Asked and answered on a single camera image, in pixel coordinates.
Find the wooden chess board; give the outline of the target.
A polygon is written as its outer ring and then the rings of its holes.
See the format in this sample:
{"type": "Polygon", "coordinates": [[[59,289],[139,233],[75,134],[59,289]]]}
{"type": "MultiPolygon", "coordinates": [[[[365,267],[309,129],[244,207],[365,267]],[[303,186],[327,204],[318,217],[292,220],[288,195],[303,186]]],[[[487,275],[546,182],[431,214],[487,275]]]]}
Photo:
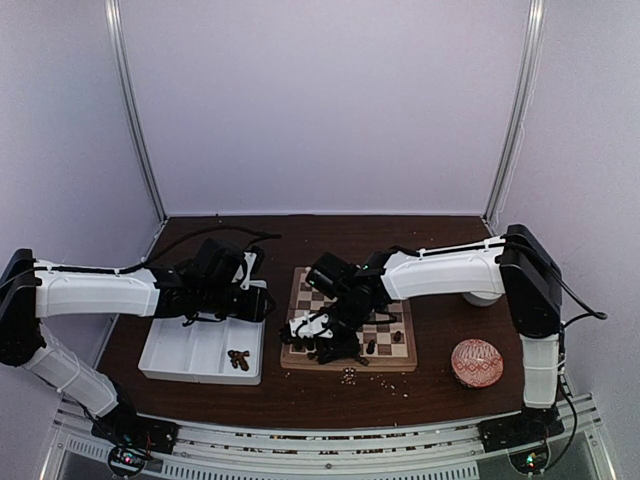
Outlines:
{"type": "MultiPolygon", "coordinates": [[[[305,282],[309,270],[309,267],[294,269],[288,307],[289,318],[301,316],[307,311],[316,313],[321,307],[331,303],[328,297],[323,296],[305,282]]],[[[374,313],[373,324],[365,324],[356,332],[360,343],[360,356],[367,361],[366,365],[354,359],[342,359],[320,365],[315,358],[312,358],[314,350],[283,345],[280,366],[287,370],[304,371],[342,371],[363,368],[373,373],[414,372],[418,366],[418,355],[410,303],[408,300],[392,303],[388,309],[396,318],[394,323],[383,324],[383,321],[390,320],[390,317],[374,313]],[[398,330],[403,332],[404,340],[401,343],[394,343],[392,337],[398,330]],[[370,340],[375,340],[377,346],[377,352],[373,356],[368,356],[365,352],[370,340]]]]}

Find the white plastic divided tray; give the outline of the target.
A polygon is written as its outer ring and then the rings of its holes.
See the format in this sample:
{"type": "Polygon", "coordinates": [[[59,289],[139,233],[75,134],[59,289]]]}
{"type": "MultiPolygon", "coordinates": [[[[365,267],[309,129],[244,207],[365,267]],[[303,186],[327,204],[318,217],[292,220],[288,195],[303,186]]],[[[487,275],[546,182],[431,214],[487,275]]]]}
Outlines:
{"type": "Polygon", "coordinates": [[[184,307],[160,301],[138,369],[153,380],[255,386],[262,378],[265,326],[265,321],[222,320],[210,313],[190,324],[184,307]],[[229,350],[250,351],[247,372],[232,367],[229,350]]]}

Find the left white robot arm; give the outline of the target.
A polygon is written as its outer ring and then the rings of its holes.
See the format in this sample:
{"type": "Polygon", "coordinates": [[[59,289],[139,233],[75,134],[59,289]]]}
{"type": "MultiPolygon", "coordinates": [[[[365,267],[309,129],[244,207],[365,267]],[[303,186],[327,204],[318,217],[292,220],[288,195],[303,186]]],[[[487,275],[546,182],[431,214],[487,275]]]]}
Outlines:
{"type": "Polygon", "coordinates": [[[144,424],[121,387],[78,359],[42,320],[124,314],[261,323],[275,308],[266,284],[253,278],[263,257],[257,246],[243,250],[207,239],[194,257],[174,266],[144,262],[116,269],[54,264],[19,249],[1,276],[1,362],[32,371],[121,443],[133,444],[144,424]]]}

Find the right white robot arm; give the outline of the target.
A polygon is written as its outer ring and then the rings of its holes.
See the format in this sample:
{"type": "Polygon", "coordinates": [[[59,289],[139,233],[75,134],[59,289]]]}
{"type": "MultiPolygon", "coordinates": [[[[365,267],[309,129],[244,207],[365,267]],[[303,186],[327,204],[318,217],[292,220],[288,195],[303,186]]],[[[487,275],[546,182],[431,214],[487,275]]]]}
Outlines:
{"type": "Polygon", "coordinates": [[[502,236],[461,246],[410,250],[395,246],[361,265],[323,254],[306,282],[331,299],[316,314],[290,321],[295,338],[311,338],[327,359],[355,353],[355,332],[374,312],[397,301],[460,294],[475,306],[505,298],[523,352],[527,407],[513,419],[519,440],[535,440],[551,424],[560,363],[561,270],[534,234],[514,224],[502,236]]]}

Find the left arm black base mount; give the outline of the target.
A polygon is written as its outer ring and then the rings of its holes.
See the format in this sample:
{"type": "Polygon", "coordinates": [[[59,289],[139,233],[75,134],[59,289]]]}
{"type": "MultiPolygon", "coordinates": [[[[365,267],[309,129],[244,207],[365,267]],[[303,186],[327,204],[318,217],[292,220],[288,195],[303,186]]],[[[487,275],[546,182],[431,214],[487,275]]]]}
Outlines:
{"type": "Polygon", "coordinates": [[[179,426],[170,421],[138,416],[133,422],[114,424],[101,418],[91,420],[91,434],[140,454],[171,454],[179,426]]]}

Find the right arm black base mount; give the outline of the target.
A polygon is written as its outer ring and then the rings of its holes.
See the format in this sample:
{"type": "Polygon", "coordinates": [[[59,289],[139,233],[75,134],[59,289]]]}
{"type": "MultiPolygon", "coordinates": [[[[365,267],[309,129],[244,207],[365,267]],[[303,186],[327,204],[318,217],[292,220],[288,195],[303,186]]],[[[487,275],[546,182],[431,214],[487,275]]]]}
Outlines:
{"type": "Polygon", "coordinates": [[[486,453],[513,449],[541,442],[565,431],[554,415],[520,412],[514,415],[484,420],[478,424],[479,436],[486,453]]]}

